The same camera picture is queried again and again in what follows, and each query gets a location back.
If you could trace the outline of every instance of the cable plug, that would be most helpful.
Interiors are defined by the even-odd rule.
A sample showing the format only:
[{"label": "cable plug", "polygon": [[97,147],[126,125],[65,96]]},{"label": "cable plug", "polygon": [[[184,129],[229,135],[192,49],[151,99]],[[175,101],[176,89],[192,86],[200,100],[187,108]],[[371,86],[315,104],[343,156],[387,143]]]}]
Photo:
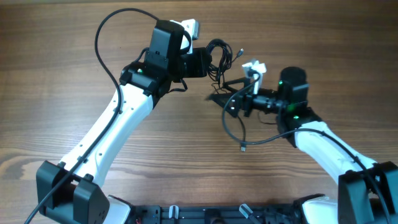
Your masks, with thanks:
[{"label": "cable plug", "polygon": [[241,143],[241,152],[246,152],[246,144]]},{"label": "cable plug", "polygon": [[243,49],[241,49],[241,50],[236,54],[236,57],[240,57],[240,56],[242,56],[242,54],[243,54]]}]

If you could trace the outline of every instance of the white arm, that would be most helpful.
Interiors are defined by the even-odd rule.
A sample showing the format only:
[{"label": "white arm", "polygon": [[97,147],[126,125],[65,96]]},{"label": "white arm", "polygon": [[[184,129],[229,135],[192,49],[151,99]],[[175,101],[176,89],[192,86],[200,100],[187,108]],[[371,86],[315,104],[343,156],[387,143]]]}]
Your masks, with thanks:
[{"label": "white arm", "polygon": [[[313,121],[303,124],[300,128],[311,128],[324,131],[326,134],[342,143],[342,145],[351,151],[354,156],[358,156],[359,160],[361,160],[366,168],[373,167],[373,164],[376,162],[373,159],[363,156],[347,145],[347,143],[341,140],[337,135],[333,134],[325,122]],[[339,175],[345,174],[349,170],[362,170],[360,166],[357,165],[357,163],[354,163],[353,159],[347,155],[344,150],[342,150],[342,148],[320,134],[308,131],[298,131],[295,133],[295,143],[301,151],[315,159],[315,161],[321,165],[326,172],[328,172],[336,184],[338,184]]]},{"label": "white arm", "polygon": [[[143,90],[127,84],[120,86],[122,93],[121,114],[113,122],[108,132],[102,137],[101,141],[94,147],[87,161],[82,163],[74,174],[84,177],[91,174],[94,177],[93,183],[100,187],[104,184],[106,174],[111,164],[127,141],[130,134],[137,125],[149,115],[154,104],[152,96],[142,94]],[[63,156],[61,162],[65,162],[65,169],[70,170],[76,164],[78,157],[88,149],[100,132],[105,128],[118,104],[118,94],[115,92],[112,101],[105,109],[97,122],[88,131],[87,135],[72,149],[67,155]]]}]

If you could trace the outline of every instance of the wooden table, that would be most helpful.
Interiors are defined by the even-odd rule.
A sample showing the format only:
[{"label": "wooden table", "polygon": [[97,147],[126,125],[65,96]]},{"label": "wooden table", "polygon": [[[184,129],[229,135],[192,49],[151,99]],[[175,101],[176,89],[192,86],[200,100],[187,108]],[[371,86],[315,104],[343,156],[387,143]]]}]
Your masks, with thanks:
[{"label": "wooden table", "polygon": [[[201,22],[196,47],[214,38],[244,49],[226,72],[243,76],[251,58],[280,71],[306,69],[309,102],[339,137],[377,161],[398,163],[397,3],[381,1],[151,1],[0,8],[0,222],[21,223],[37,204],[35,172],[57,163],[90,129],[114,92],[98,63],[94,36],[110,12],[137,7],[162,19]],[[150,42],[154,21],[125,12],[112,18],[99,51],[118,77]],[[220,51],[213,55],[218,61]],[[135,205],[239,205],[292,202],[336,184],[285,139],[239,151],[205,98],[209,78],[187,80],[130,136],[115,159],[105,194]],[[264,116],[273,121],[274,116]],[[277,134],[257,114],[244,119],[248,139]],[[234,133],[239,123],[228,119]],[[38,215],[37,223],[52,221]]]}]

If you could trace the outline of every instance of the brown background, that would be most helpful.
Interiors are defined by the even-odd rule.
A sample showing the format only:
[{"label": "brown background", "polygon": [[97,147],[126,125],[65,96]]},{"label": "brown background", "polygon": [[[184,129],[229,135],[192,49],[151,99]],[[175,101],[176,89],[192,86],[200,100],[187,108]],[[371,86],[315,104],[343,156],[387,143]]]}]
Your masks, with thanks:
[{"label": "brown background", "polygon": [[[200,40],[244,55],[227,71],[243,76],[251,58],[276,88],[287,66],[306,69],[310,106],[339,137],[377,161],[398,162],[398,13],[393,1],[187,1],[51,4],[0,8],[0,222],[21,223],[37,204],[35,172],[58,162],[100,116],[114,92],[93,50],[101,20],[123,7],[161,19],[195,18]],[[154,21],[133,12],[112,18],[99,39],[106,65],[123,66],[149,45]],[[220,51],[214,59],[219,60]],[[166,95],[131,135],[103,187],[136,205],[291,202],[336,185],[284,139],[246,153],[223,131],[221,108],[204,99],[209,78]],[[264,116],[264,121],[274,117]],[[275,126],[244,119],[250,140]],[[236,120],[229,125],[241,135]],[[51,223],[38,215],[37,223]]]}]

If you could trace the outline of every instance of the robotic arm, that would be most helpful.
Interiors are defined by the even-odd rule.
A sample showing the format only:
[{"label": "robotic arm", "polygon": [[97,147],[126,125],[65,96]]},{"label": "robotic arm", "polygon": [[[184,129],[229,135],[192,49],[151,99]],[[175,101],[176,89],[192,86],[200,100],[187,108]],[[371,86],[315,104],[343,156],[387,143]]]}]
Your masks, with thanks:
[{"label": "robotic arm", "polygon": [[[120,76],[122,106],[116,120],[73,175],[46,201],[39,212],[59,223],[135,223],[135,224],[216,224],[216,223],[385,223],[380,200],[369,199],[373,186],[365,178],[370,174],[377,180],[389,216],[398,222],[398,167],[391,162],[377,164],[349,147],[307,107],[308,83],[305,72],[289,67],[282,71],[277,91],[261,88],[264,64],[258,61],[243,65],[245,78],[224,83],[232,93],[211,95],[224,107],[237,92],[230,85],[243,82],[253,88],[237,95],[227,106],[227,112],[237,116],[243,110],[250,116],[252,110],[276,113],[280,133],[297,129],[286,135],[293,147],[314,158],[339,185],[338,204],[324,195],[300,198],[291,205],[265,207],[193,207],[169,208],[160,206],[133,206],[120,198],[106,197],[101,190],[109,168],[136,126],[150,114],[157,102],[170,91],[171,82],[183,78],[206,76],[211,55],[206,48],[193,48],[197,39],[198,23],[191,19],[183,22],[157,21],[144,62],[135,61],[126,66]],[[118,104],[115,93],[104,113],[76,147],[63,156],[59,164],[45,161],[36,174],[37,195],[41,201],[57,182],[66,175],[88,146],[104,129]],[[364,164],[363,170],[353,162],[342,146]]]}]

